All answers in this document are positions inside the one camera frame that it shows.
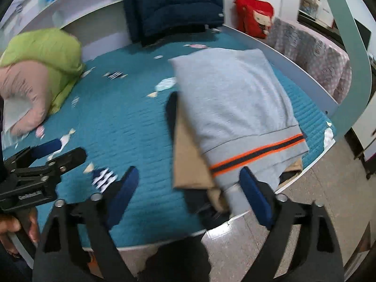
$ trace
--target orange and black stripe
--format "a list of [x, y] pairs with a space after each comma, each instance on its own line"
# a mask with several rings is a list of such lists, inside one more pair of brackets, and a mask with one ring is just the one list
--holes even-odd
[[228, 171], [231, 171], [239, 166], [244, 166], [248, 163], [251, 163], [252, 161], [265, 157], [269, 154], [277, 153], [279, 151], [288, 149], [294, 145], [303, 142], [304, 140], [305, 139], [303, 134], [300, 133], [296, 136], [289, 137], [277, 143], [264, 145], [257, 149], [252, 149], [251, 151], [247, 151], [246, 153], [242, 153], [225, 161], [214, 164], [210, 167], [210, 171], [212, 175], [215, 177], [224, 174]]

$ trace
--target metal screw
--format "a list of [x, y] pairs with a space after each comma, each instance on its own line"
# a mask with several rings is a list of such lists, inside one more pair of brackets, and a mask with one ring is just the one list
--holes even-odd
[[319, 201], [317, 201], [317, 200], [315, 200], [314, 203], [315, 203], [315, 205], [317, 205], [318, 207], [323, 207], [323, 206], [324, 206], [323, 203], [321, 203], [321, 202], [319, 202]]
[[90, 199], [92, 201], [99, 201], [102, 199], [102, 194], [100, 193], [94, 193], [93, 195], [90, 196]]
[[55, 201], [55, 207], [62, 207], [63, 205], [65, 205], [65, 200], [64, 199], [58, 199], [57, 201]]
[[278, 194], [276, 196], [277, 200], [281, 201], [281, 202], [285, 202], [285, 201], [288, 201], [288, 197], [285, 195], [285, 194]]

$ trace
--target tiled floor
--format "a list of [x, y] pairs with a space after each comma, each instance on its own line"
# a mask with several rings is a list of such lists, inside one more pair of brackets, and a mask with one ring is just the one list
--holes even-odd
[[[343, 139], [337, 142], [324, 157], [284, 193], [293, 201], [325, 204], [332, 218], [345, 264], [367, 226], [376, 204], [376, 176], [369, 181], [359, 160]], [[298, 227], [291, 235], [285, 256], [277, 275], [287, 270], [296, 244]], [[210, 281], [241, 281], [257, 256], [267, 231], [253, 215], [234, 219], [213, 231], [207, 232], [202, 243], [207, 248], [212, 269]], [[123, 258], [136, 275], [145, 267], [146, 259], [157, 252], [156, 247], [123, 252]]]

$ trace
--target mint green bar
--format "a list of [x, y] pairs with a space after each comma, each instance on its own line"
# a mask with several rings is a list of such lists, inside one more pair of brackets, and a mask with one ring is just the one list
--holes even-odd
[[357, 121], [371, 94], [372, 73], [367, 51], [346, 0], [328, 0], [352, 68], [350, 91], [330, 118], [342, 137]]

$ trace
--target human hand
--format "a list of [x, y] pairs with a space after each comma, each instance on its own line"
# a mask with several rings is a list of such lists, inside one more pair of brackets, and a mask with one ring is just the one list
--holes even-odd
[[[30, 221], [28, 235], [34, 243], [38, 242], [40, 237], [37, 216], [38, 212], [36, 208], [32, 208], [28, 213]], [[6, 251], [11, 255], [17, 255], [18, 251], [6, 233], [17, 232], [20, 228], [21, 224], [18, 219], [7, 214], [0, 214], [0, 241]]]

